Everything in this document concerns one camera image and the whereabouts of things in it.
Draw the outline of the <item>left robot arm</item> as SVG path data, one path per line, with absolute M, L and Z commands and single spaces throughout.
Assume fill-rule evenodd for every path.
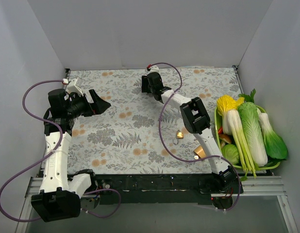
M 92 102 L 85 94 L 55 89 L 48 93 L 50 108 L 43 119 L 46 153 L 42 184 L 39 193 L 32 196 L 31 204 L 44 222 L 78 217 L 81 197 L 97 191 L 98 182 L 91 169 L 67 175 L 69 145 L 74 121 L 77 117 L 91 117 L 104 113 L 111 105 L 100 98 L 95 90 L 89 90 Z

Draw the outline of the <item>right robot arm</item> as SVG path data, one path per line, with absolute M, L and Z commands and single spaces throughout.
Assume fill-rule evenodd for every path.
M 213 137 L 210 117 L 202 100 L 199 97 L 193 99 L 184 97 L 164 86 L 158 72 L 142 76 L 141 83 L 143 93 L 151 93 L 155 100 L 164 104 L 164 107 L 170 105 L 180 110 L 186 130 L 194 135 L 206 155 L 204 158 L 194 160 L 181 158 L 178 160 L 186 163 L 208 160 L 214 177 L 215 189 L 220 193 L 227 192 L 238 176 L 233 165 L 223 157 Z

